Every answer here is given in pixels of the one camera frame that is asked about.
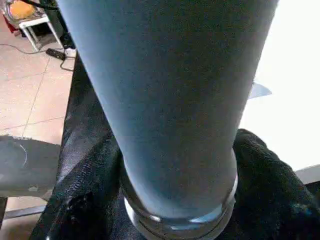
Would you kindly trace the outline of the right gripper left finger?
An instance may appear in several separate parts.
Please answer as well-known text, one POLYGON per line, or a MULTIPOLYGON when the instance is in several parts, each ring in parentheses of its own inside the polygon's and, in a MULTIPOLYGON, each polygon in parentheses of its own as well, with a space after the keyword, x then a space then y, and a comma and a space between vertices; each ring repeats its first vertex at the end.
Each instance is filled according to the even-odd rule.
POLYGON ((121 152, 103 136, 55 185, 32 240, 135 240, 120 190, 121 152))

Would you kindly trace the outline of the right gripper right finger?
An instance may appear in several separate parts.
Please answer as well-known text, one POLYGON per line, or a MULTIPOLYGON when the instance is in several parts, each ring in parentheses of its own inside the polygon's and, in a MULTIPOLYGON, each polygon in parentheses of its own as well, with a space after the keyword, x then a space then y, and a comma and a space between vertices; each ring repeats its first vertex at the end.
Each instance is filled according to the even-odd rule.
POLYGON ((320 205, 292 168, 254 133, 233 144, 238 186, 222 240, 318 240, 320 205))

